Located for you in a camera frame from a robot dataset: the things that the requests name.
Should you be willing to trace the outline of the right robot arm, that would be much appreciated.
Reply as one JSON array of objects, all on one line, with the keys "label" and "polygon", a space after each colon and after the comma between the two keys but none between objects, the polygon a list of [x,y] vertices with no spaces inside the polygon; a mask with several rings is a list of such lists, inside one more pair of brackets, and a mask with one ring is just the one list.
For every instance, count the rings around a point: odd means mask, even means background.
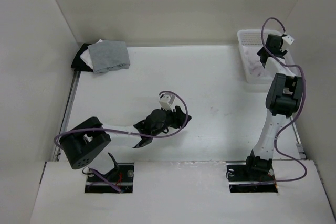
[{"label": "right robot arm", "polygon": [[287,34],[269,34],[257,52],[262,66],[273,75],[266,96],[267,116],[260,138],[246,159],[244,175],[251,181],[264,182],[272,170],[272,159],[279,133],[286,128],[287,118],[292,117],[304,97],[304,80],[285,63],[288,52],[284,46],[293,43]]}]

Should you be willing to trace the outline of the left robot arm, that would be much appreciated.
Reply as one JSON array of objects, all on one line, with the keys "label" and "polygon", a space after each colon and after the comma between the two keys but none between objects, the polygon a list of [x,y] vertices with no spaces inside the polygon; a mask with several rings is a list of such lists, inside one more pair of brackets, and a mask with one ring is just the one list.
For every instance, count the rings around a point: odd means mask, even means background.
[{"label": "left robot arm", "polygon": [[113,181],[118,168],[111,146],[143,148],[154,139],[167,138],[185,128],[192,117],[180,106],[173,109],[155,109],[145,119],[128,127],[109,129],[96,116],[92,116],[68,132],[57,137],[55,143],[65,153],[72,169],[90,167],[106,181]]}]

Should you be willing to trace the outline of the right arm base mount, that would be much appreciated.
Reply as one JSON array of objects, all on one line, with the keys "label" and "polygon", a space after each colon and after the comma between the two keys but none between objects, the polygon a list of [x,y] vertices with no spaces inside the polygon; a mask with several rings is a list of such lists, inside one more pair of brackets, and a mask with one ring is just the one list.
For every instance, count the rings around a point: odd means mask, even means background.
[{"label": "right arm base mount", "polygon": [[227,163],[226,178],[231,193],[277,193],[278,188],[271,168],[268,172],[247,172],[244,162]]}]

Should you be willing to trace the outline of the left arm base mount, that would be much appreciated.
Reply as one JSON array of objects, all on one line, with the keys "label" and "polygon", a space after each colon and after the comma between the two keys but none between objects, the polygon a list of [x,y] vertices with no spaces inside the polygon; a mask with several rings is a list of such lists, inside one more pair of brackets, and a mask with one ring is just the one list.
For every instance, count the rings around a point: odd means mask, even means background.
[{"label": "left arm base mount", "polygon": [[[104,175],[110,183],[117,186],[121,194],[133,193],[133,180],[135,163],[119,163],[119,170],[111,176]],[[84,168],[82,173],[86,176],[86,194],[118,194],[118,192],[96,176],[89,168]]]}]

